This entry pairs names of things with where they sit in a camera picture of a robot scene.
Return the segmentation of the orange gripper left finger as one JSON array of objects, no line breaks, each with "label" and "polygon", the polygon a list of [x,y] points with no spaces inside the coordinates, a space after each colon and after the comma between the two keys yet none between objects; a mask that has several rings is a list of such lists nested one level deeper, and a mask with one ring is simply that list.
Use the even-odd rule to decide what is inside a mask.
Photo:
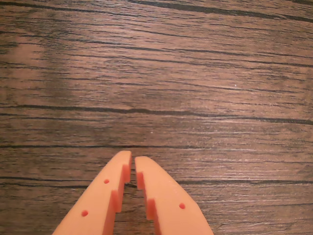
[{"label": "orange gripper left finger", "polygon": [[115,214],[121,212],[124,184],[130,181],[131,151],[120,151],[103,167],[54,235],[112,235]]}]

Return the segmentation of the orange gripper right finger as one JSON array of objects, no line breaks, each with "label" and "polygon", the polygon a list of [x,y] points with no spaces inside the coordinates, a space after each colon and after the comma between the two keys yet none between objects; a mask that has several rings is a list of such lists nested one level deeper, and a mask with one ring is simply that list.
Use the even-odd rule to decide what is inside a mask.
[{"label": "orange gripper right finger", "polygon": [[198,204],[158,163],[135,158],[137,188],[144,193],[146,217],[156,235],[212,235]]}]

